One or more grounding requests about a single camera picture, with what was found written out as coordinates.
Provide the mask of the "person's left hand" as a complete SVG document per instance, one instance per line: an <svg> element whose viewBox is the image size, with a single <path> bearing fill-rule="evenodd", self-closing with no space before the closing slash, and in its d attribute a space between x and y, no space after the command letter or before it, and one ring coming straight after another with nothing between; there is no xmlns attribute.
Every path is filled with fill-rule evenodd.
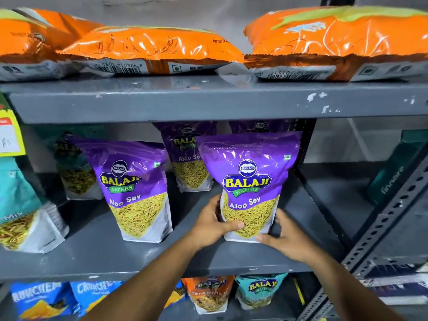
<svg viewBox="0 0 428 321"><path fill-rule="evenodd" d="M199 250L216 243L223 235L217 224L219 221L217 212L220 209L221 195L212 197L207 205L201 210L194 226L186 235L189 246L196 253Z"/></svg>

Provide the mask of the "person's right hand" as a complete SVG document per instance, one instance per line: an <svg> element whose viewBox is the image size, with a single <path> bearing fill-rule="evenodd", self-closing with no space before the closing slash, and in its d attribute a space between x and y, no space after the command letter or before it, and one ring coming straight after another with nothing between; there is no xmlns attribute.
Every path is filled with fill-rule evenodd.
<svg viewBox="0 0 428 321"><path fill-rule="evenodd" d="M305 234L284 210L280 208L276 210L275 220L281 227L279 237L282 238L282 247L271 248L275 248L292 260L310 266L324 255L323 250Z"/></svg>

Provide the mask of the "purple yellow snack packet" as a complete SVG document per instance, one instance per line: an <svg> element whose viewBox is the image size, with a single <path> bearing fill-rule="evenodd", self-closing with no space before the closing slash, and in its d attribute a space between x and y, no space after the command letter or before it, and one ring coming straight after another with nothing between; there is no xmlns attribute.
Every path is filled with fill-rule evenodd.
<svg viewBox="0 0 428 321"><path fill-rule="evenodd" d="M73 137L92 166L123 240L160 243L173 230L163 143Z"/></svg>
<svg viewBox="0 0 428 321"><path fill-rule="evenodd" d="M232 134L244 133L278 133L290 129L292 122L288 119L259 119L259 120L232 120L228 122Z"/></svg>
<svg viewBox="0 0 428 321"><path fill-rule="evenodd" d="M222 187L222 221L244 223L226 233L226 241L256 243L258 234L270 231L301 137L302 131L195 137L206 169Z"/></svg>
<svg viewBox="0 0 428 321"><path fill-rule="evenodd" d="M213 178L200 156L195 138L217 134L216 121L156 122L181 193L210 191Z"/></svg>

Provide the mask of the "person's left forearm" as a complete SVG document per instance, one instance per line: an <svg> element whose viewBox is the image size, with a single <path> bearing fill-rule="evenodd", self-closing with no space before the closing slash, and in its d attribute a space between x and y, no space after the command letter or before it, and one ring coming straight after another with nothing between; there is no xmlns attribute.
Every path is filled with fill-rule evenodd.
<svg viewBox="0 0 428 321"><path fill-rule="evenodd" d="M186 235L109 294L81 321L157 321L199 249L194 237Z"/></svg>

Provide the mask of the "person's right forearm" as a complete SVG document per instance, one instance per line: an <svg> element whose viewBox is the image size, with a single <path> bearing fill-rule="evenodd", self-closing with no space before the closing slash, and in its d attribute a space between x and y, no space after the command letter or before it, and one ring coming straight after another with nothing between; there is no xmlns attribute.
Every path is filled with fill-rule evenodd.
<svg viewBox="0 0 428 321"><path fill-rule="evenodd" d="M342 321L405 321L324 251L310 254L306 264Z"/></svg>

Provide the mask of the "small teal snack packet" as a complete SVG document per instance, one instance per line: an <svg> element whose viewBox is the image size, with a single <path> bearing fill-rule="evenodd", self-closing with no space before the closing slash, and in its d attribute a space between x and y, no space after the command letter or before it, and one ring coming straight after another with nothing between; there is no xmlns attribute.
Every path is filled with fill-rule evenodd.
<svg viewBox="0 0 428 321"><path fill-rule="evenodd" d="M235 298L243 310L254 310L269 305L288 273L240 275L235 277Z"/></svg>

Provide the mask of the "yellow strip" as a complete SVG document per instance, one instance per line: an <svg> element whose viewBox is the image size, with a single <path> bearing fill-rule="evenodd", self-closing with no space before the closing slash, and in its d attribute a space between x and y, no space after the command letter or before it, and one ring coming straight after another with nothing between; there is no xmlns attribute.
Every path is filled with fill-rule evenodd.
<svg viewBox="0 0 428 321"><path fill-rule="evenodd" d="M302 293L302 290L301 290L301 288L299 286L297 278L293 276L292 279L294 281L294 285L296 287L296 291L297 291L297 294L298 294L298 297L299 297L299 300L300 300L302 306L306 306L306 300L305 300L305 298L303 296L303 293Z"/></svg>

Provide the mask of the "orange snack mix packet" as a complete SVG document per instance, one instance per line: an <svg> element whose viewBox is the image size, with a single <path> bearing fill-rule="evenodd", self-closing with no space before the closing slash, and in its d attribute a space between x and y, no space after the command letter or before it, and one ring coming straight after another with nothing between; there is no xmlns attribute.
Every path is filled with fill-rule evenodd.
<svg viewBox="0 0 428 321"><path fill-rule="evenodd" d="M199 315L225 313L235 276L204 276L181 279Z"/></svg>

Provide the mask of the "blue chips packet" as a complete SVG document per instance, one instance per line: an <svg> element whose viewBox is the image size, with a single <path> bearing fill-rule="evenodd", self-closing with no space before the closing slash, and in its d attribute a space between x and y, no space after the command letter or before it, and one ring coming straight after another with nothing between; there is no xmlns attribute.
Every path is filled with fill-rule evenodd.
<svg viewBox="0 0 428 321"><path fill-rule="evenodd" d="M68 282L16 282L10 286L18 321L72 315L77 301Z"/></svg>
<svg viewBox="0 0 428 321"><path fill-rule="evenodd" d="M73 314L84 316L123 283L123 281L70 282L76 300Z"/></svg>
<svg viewBox="0 0 428 321"><path fill-rule="evenodd" d="M187 291L185 288L185 285L183 284L182 280L179 280L178 283L176 284L173 292L171 293L171 295L169 296L164 309L167 309L179 302L182 302L183 300L186 299L186 295L187 295Z"/></svg>

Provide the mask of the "dark blue white packets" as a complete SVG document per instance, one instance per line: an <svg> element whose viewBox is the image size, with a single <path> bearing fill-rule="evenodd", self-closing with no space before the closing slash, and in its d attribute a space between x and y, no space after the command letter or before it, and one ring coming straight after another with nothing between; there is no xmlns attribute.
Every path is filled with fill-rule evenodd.
<svg viewBox="0 0 428 321"><path fill-rule="evenodd" d="M428 305L428 262L373 266L360 282L389 306Z"/></svg>

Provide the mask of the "grey metal shelf rack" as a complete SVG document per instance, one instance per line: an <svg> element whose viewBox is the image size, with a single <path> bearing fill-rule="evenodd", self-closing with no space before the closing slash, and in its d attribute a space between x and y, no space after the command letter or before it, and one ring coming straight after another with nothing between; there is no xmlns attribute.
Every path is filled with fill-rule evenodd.
<svg viewBox="0 0 428 321"><path fill-rule="evenodd" d="M408 82L268 82L252 75L103 78L85 73L64 80L7 83L0 89L25 127L48 123L105 123L109 127L111 123L116 128L113 135L122 134L123 138L142 138L138 131L126 133L125 123L307 118L299 159L280 199L281 207L299 225L305 220L306 226L317 206L309 203L295 170L305 164L310 140L315 141L317 118L428 115L425 77ZM0 247L0 284L5 286L43 280L127 280L182 237L211 196L221 192L215 183L209 192L180 193L169 174L174 231L161 243L137 243L122 240L104 199L66 203L55 173L43 173L39 178L47 195L70 220L70 233L65 242L46 254Z"/></svg>

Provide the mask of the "teal cardboard box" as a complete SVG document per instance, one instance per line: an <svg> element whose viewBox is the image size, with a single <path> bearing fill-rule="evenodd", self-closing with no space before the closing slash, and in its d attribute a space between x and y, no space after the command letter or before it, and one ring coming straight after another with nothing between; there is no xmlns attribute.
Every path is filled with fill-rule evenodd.
<svg viewBox="0 0 428 321"><path fill-rule="evenodd" d="M367 186L366 196L372 204L379 204L388 194L413 157L427 141L428 129L402 130L398 145Z"/></svg>

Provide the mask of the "teal snack mix packet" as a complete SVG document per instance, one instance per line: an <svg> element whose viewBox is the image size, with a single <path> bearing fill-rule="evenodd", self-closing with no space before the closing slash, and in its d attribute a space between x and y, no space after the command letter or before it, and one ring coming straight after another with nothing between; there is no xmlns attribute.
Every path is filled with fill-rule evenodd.
<svg viewBox="0 0 428 321"><path fill-rule="evenodd" d="M27 156L0 157L0 247L46 254L69 233Z"/></svg>
<svg viewBox="0 0 428 321"><path fill-rule="evenodd" d="M72 143L78 139L104 139L102 124L38 124L37 135L56 161L68 200L101 200L102 190L95 172L80 148Z"/></svg>

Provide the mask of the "orange chips packet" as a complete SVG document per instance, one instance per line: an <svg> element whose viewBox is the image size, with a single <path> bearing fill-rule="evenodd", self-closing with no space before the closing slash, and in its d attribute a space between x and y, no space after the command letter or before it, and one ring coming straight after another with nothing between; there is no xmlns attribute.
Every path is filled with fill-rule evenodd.
<svg viewBox="0 0 428 321"><path fill-rule="evenodd" d="M428 12L388 6L270 11L244 31L258 78L363 82L428 74Z"/></svg>
<svg viewBox="0 0 428 321"><path fill-rule="evenodd" d="M72 34L17 10L0 8L0 82L62 79L82 66L57 51Z"/></svg>
<svg viewBox="0 0 428 321"><path fill-rule="evenodd" d="M195 73L244 60L244 54L216 32L156 26L103 26L56 52L114 75Z"/></svg>
<svg viewBox="0 0 428 321"><path fill-rule="evenodd" d="M90 31L104 26L98 22L45 9L18 7L14 8L13 11L29 19L40 21L47 26L52 26L57 30L62 31L63 36L61 41L55 40L50 42L52 45L56 43L58 47L62 49L70 46Z"/></svg>

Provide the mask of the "yellow price tag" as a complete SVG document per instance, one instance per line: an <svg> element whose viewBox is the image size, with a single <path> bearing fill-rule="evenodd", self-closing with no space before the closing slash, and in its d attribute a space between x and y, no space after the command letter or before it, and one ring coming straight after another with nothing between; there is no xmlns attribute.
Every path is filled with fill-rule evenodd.
<svg viewBox="0 0 428 321"><path fill-rule="evenodd" d="M11 109L0 110L0 157L26 155L18 120Z"/></svg>

